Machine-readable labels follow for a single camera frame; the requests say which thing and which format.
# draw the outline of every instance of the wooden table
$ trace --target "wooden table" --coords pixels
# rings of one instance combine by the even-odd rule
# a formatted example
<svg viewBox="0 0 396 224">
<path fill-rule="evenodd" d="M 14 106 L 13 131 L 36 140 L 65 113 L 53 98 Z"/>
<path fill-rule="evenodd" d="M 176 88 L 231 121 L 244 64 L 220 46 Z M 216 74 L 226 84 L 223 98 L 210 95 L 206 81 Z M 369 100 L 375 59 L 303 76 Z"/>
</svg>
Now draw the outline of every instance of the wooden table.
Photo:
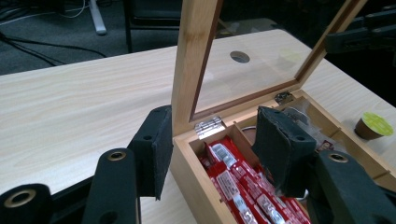
<svg viewBox="0 0 396 224">
<path fill-rule="evenodd" d="M 169 105 L 177 48 L 155 49 L 0 77 L 0 193 L 42 183 L 51 193 L 93 175 L 126 147 L 150 110 Z M 323 61 L 303 85 L 353 130 L 364 111 L 396 127 L 396 108 Z M 367 144 L 396 167 L 396 135 Z M 195 223 L 172 174 L 162 199 L 142 198 L 143 223 Z"/>
</svg>

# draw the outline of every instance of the black cable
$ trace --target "black cable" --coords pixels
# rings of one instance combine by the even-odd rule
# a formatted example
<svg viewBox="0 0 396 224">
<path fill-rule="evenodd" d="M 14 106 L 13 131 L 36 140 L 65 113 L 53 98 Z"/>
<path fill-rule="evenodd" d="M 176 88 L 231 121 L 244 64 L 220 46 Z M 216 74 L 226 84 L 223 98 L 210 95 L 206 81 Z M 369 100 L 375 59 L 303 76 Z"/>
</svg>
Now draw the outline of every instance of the black cable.
<svg viewBox="0 0 396 224">
<path fill-rule="evenodd" d="M 3 41 L 6 44 L 9 44 L 10 46 L 12 46 L 15 49 L 21 50 L 21 51 L 23 51 L 25 53 L 28 53 L 28 54 L 30 54 L 30 55 L 32 55 L 34 57 L 37 57 L 38 59 L 41 59 L 44 62 L 46 62 L 46 63 L 48 63 L 48 64 L 50 64 L 52 66 L 56 66 L 56 64 L 52 63 L 50 60 L 53 60 L 53 61 L 55 61 L 57 63 L 62 63 L 62 64 L 64 64 L 64 63 L 60 62 L 60 61 L 58 61 L 56 59 L 53 59 L 53 58 L 51 58 L 49 56 L 46 56 L 46 55 L 44 55 L 42 53 L 39 53 L 39 52 L 37 52 L 35 50 L 28 49 L 25 46 L 19 45 L 19 44 L 15 43 L 15 42 L 21 42 L 21 43 L 26 43 L 26 44 L 44 45 L 44 46 L 51 46 L 51 47 L 58 47 L 58 48 L 65 48 L 65 49 L 86 50 L 86 51 L 89 51 L 89 52 L 97 53 L 97 54 L 103 56 L 104 58 L 106 58 L 105 54 L 103 54 L 103 53 L 101 53 L 99 51 L 93 50 L 93 49 L 84 49 L 84 48 L 76 47 L 76 46 L 56 45 L 56 44 L 49 44 L 49 43 L 38 42 L 38 41 L 33 41 L 33 40 L 27 40 L 27 39 L 18 38 L 18 37 L 15 37 L 15 36 L 6 36 L 6 35 L 2 34 L 1 32 L 0 32 L 0 41 Z"/>
<path fill-rule="evenodd" d="M 81 50 L 86 50 L 86 51 L 90 51 L 90 52 L 93 52 L 93 53 L 97 53 L 97 54 L 101 55 L 102 57 L 106 58 L 105 54 L 103 54 L 103 53 L 101 53 L 99 51 L 93 50 L 93 49 L 85 49 L 85 48 L 81 48 L 81 47 L 77 47 L 77 46 L 71 46 L 71 45 L 49 44 L 49 43 L 44 43 L 44 42 L 38 42 L 38 41 L 18 38 L 18 37 L 15 37 L 15 36 L 6 36 L 6 38 L 8 38 L 9 40 L 12 40 L 12 41 L 18 41 L 18 42 L 22 42 L 22 43 L 26 43 L 26 44 L 52 46 L 52 47 L 58 47 L 58 48 L 64 48 L 64 49 L 81 49 Z"/>
<path fill-rule="evenodd" d="M 65 6 L 72 6 L 72 7 L 79 7 L 79 6 L 81 6 L 81 2 L 82 2 L 82 0 L 80 1 L 80 0 L 78 0 L 78 1 L 75 1 L 75 0 L 64 0 L 64 5 Z"/>
<path fill-rule="evenodd" d="M 96 5 L 99 7 L 111 7 L 113 0 L 97 0 Z"/>
<path fill-rule="evenodd" d="M 34 53 L 32 53 L 32 52 L 29 52 L 29 51 L 26 50 L 26 49 L 20 48 L 17 44 L 12 43 L 12 41 L 7 40 L 6 38 L 0 38 L 0 40 L 2 40 L 2 41 L 3 41 L 4 43 L 6 43 L 6 44 L 9 44 L 11 47 L 13 47 L 13 48 L 15 48 L 15 49 L 18 49 L 18 50 L 23 51 L 23 52 L 25 52 L 25 53 L 27 53 L 27 54 L 30 54 L 30 55 L 32 55 L 32 56 L 35 56 L 35 57 L 37 57 L 38 59 L 43 60 L 44 62 L 48 63 L 49 65 L 56 66 L 55 63 L 50 62 L 49 60 L 47 60 L 46 58 L 44 58 L 44 57 L 42 57 L 42 56 L 40 56 L 40 55 L 36 55 L 36 54 L 34 54 Z"/>
<path fill-rule="evenodd" d="M 19 1 L 15 0 L 0 0 L 0 7 L 15 7 L 19 4 Z"/>
<path fill-rule="evenodd" d="M 28 7 L 9 7 L 7 11 L 0 12 L 0 21 L 17 19 L 26 16 L 29 12 Z"/>
</svg>

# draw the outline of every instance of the glass pane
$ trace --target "glass pane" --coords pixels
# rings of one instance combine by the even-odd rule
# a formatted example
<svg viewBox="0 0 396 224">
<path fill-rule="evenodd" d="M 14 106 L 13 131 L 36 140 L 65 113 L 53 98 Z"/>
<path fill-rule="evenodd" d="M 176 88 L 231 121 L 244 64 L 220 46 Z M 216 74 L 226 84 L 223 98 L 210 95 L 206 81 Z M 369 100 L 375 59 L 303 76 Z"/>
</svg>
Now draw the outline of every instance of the glass pane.
<svg viewBox="0 0 396 224">
<path fill-rule="evenodd" d="M 225 0 L 195 112 L 293 80 L 343 3 Z"/>
</svg>

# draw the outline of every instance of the black chair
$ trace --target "black chair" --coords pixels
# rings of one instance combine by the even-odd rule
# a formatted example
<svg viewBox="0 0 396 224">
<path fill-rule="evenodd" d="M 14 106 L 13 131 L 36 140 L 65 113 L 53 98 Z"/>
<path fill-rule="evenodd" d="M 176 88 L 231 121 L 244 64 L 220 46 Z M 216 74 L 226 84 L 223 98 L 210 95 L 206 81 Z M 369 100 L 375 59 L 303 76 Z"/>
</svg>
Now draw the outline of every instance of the black chair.
<svg viewBox="0 0 396 224">
<path fill-rule="evenodd" d="M 132 30 L 178 30 L 182 0 L 122 0 L 128 52 L 132 53 Z"/>
</svg>

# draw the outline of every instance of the dark floor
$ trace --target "dark floor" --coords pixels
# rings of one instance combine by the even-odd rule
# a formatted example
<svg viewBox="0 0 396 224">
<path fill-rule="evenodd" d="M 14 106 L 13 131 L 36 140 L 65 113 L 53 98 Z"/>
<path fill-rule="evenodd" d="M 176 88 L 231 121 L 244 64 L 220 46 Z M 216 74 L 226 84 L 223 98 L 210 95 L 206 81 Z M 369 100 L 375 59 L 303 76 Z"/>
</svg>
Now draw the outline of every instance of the dark floor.
<svg viewBox="0 0 396 224">
<path fill-rule="evenodd" d="M 97 35 L 91 18 L 91 12 L 85 8 L 74 19 L 64 15 L 50 13 L 33 17 L 4 20 L 4 3 L 0 0 L 0 35 L 16 36 L 28 40 L 45 43 L 93 49 L 107 57 L 126 54 L 127 45 L 124 30 L 124 14 L 122 2 L 112 0 L 97 0 L 103 21 L 107 28 L 106 35 Z M 79 13 L 82 1 L 79 0 L 31 0 L 52 3 L 52 7 L 66 9 L 65 15 L 71 17 Z M 313 44 L 320 37 L 320 32 L 326 27 L 342 0 L 334 1 L 278 1 L 278 0 L 225 0 L 221 19 L 235 21 L 269 18 L 278 24 L 278 28 L 286 29 L 307 46 Z M 396 0 L 369 1 L 361 11 L 364 16 L 381 10 L 382 6 L 395 5 Z M 132 31 L 134 51 L 157 49 L 177 44 L 178 31 Z M 63 63 L 78 63 L 103 58 L 97 52 L 48 47 L 42 45 L 22 44 L 26 48 L 36 50 L 49 57 L 55 65 Z M 0 41 L 0 75 L 30 71 L 51 67 L 48 62 L 34 57 L 26 52 L 17 50 L 4 41 Z M 394 51 L 388 49 L 365 49 L 348 53 L 328 54 L 326 59 L 355 78 L 362 85 L 378 94 L 390 104 L 396 106 L 396 97 L 391 93 L 392 77 L 396 75 L 396 67 L 392 65 Z"/>
</svg>

